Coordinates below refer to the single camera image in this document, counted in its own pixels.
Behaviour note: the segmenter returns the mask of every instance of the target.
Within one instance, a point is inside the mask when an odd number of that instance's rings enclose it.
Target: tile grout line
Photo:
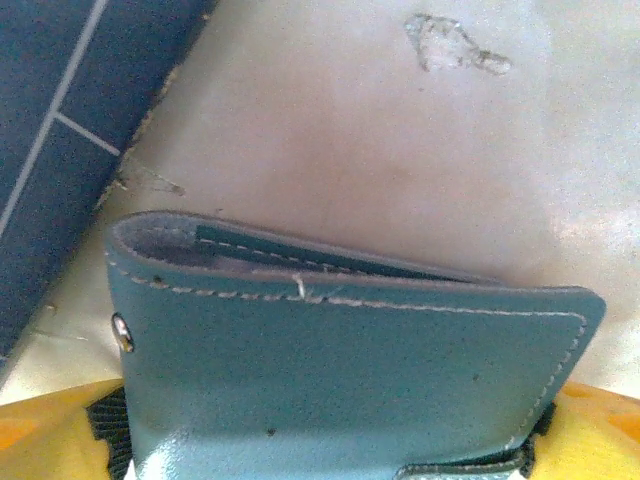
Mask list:
[[[20,195],[24,190],[27,181],[29,180],[29,176],[31,175],[31,171],[36,163],[38,155],[42,150],[44,145],[44,141],[51,129],[51,125],[56,118],[56,114],[58,109],[62,105],[62,101],[69,91],[69,87],[71,86],[71,81],[78,70],[78,66],[82,61],[82,57],[87,51],[87,47],[89,46],[89,42],[91,41],[91,37],[93,37],[93,33],[98,25],[100,17],[104,12],[104,9],[107,6],[109,0],[96,0],[91,9],[91,13],[89,13],[89,17],[82,28],[82,33],[78,38],[78,42],[76,43],[75,48],[73,49],[73,53],[71,54],[71,58],[69,59],[69,63],[67,64],[67,68],[64,71],[62,79],[56,88],[56,92],[53,95],[53,99],[49,104],[49,109],[44,117],[44,120],[40,124],[40,129],[38,130],[38,134],[31,145],[31,149],[29,150],[29,154],[27,155],[27,159],[25,160],[24,165],[22,166],[22,170],[20,171],[20,175],[16,180],[16,183],[11,191],[11,195],[9,196],[9,200],[0,215],[0,240],[7,229],[7,225],[9,224],[9,219],[15,210],[15,207],[20,199]]]
[[[109,152],[111,155],[115,155],[116,157],[120,155],[120,150],[118,150],[116,147],[114,147],[113,145],[110,145],[109,143],[105,142],[100,137],[98,137],[94,133],[91,133],[89,130],[84,128],[82,125],[80,125],[80,124],[74,122],[73,120],[71,120],[66,115],[64,115],[64,114],[62,114],[60,112],[56,112],[54,114],[54,117],[55,117],[56,120],[60,121],[61,123],[64,123],[70,129],[75,130],[77,133],[82,135],[87,140],[95,143],[100,148],[103,148],[104,150]]]

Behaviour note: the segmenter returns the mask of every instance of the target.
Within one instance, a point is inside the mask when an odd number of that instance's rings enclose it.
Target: blue tiled surface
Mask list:
[[[213,0],[111,0],[58,111],[123,151]],[[0,0],[0,213],[94,0]],[[0,367],[60,273],[118,158],[58,120],[0,231]]]

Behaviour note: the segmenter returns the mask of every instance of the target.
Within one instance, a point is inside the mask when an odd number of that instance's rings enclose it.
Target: teal leather wallet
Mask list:
[[[143,479],[506,478],[605,311],[181,212],[106,250]]]

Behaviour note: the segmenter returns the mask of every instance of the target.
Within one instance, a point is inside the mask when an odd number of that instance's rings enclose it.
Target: yellow plastic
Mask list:
[[[0,407],[1,480],[109,480],[85,407],[120,387],[94,383]],[[531,480],[640,480],[640,401],[568,383]]]

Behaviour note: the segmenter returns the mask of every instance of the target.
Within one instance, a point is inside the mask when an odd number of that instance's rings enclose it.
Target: dirty white surface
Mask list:
[[[416,13],[510,68],[438,35],[423,68]],[[157,208],[589,287],[608,314],[573,379],[640,397],[639,25],[628,1],[223,0],[133,153],[162,178],[113,190],[0,402],[120,374],[101,235]]]

